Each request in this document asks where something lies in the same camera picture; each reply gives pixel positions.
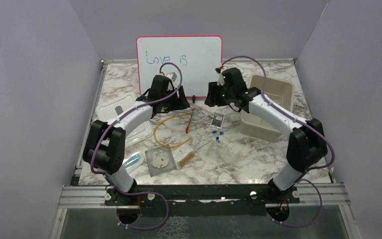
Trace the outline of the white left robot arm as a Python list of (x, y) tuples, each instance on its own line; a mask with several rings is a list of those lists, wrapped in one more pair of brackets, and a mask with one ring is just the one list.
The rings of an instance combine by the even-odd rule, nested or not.
[(109, 121), (95, 120), (90, 127), (82, 159), (94, 174), (103, 175), (124, 204), (136, 200), (136, 181), (123, 166), (126, 138), (141, 124), (157, 114), (189, 108), (182, 83), (155, 75), (151, 87), (134, 104)]

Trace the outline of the metal crucible tongs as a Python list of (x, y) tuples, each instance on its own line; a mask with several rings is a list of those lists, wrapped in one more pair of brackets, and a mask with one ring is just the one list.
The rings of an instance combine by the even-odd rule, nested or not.
[(192, 108), (192, 109), (186, 109), (186, 110), (178, 110), (174, 111), (175, 114), (186, 114), (190, 113), (192, 115), (198, 116), (198, 117), (212, 117), (211, 112), (204, 111), (202, 109), (198, 108)]

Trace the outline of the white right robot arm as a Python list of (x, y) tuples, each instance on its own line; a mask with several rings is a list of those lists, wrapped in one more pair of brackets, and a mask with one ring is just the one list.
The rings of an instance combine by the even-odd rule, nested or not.
[(216, 72), (219, 79), (208, 84), (205, 105), (234, 104), (240, 111), (263, 119), (288, 139), (287, 163), (268, 182), (267, 196), (278, 203), (287, 196), (287, 190), (328, 153), (322, 124), (317, 119), (306, 120), (291, 114), (256, 87), (247, 88), (238, 68), (224, 71), (217, 68)]

